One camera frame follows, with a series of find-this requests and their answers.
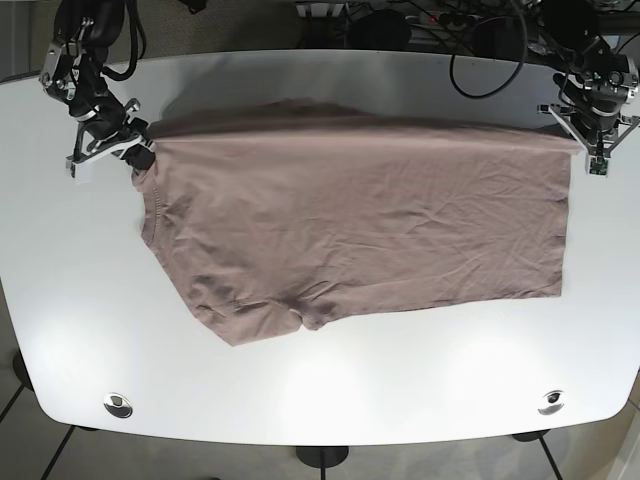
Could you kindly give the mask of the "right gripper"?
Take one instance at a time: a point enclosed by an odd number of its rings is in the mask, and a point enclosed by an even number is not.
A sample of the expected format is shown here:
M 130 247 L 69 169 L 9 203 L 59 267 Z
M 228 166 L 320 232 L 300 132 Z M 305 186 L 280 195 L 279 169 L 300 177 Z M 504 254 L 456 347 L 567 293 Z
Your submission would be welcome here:
M 133 98 L 123 105 L 111 91 L 85 98 L 79 87 L 66 85 L 65 104 L 78 123 L 72 154 L 74 163 L 94 162 L 114 155 L 134 171 L 148 171 L 156 160 L 149 123 L 135 114 L 141 104 Z

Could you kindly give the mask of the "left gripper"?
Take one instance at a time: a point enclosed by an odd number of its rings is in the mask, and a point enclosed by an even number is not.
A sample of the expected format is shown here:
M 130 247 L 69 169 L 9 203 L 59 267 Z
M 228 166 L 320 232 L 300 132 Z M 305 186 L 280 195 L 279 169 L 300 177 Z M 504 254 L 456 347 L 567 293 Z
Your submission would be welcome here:
M 611 72 L 598 76 L 582 75 L 576 85 L 569 74 L 555 74 L 560 87 L 556 104 L 541 104 L 537 111 L 554 117 L 556 122 L 585 150 L 589 163 L 607 163 L 614 150 L 634 129 L 637 115 L 625 115 L 622 108 L 639 92 L 639 75 L 634 72 Z

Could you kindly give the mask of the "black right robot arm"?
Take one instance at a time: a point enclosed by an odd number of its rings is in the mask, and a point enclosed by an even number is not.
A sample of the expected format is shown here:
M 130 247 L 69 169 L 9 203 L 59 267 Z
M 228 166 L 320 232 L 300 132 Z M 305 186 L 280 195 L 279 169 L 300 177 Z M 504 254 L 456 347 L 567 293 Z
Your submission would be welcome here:
M 125 71 L 107 65 L 110 47 L 129 23 L 130 53 Z M 52 99 L 63 103 L 78 124 L 71 175 L 108 155 L 135 170 L 151 168 L 155 144 L 148 136 L 149 123 L 135 116 L 140 102 L 121 103 L 108 82 L 124 82 L 135 73 L 146 52 L 144 32 L 135 1 L 63 1 L 54 21 L 39 82 Z

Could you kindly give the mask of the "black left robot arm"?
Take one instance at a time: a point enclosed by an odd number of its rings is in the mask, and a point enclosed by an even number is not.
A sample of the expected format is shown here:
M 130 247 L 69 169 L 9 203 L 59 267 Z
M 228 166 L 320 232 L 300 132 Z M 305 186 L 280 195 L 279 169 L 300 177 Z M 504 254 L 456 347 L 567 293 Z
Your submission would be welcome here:
M 638 67 L 605 37 L 637 26 L 639 14 L 606 14 L 590 1 L 529 1 L 525 11 L 559 87 L 558 102 L 538 111 L 552 115 L 582 145 L 589 174 L 605 176 L 613 151 L 639 126 L 637 116 L 622 113 L 639 94 Z

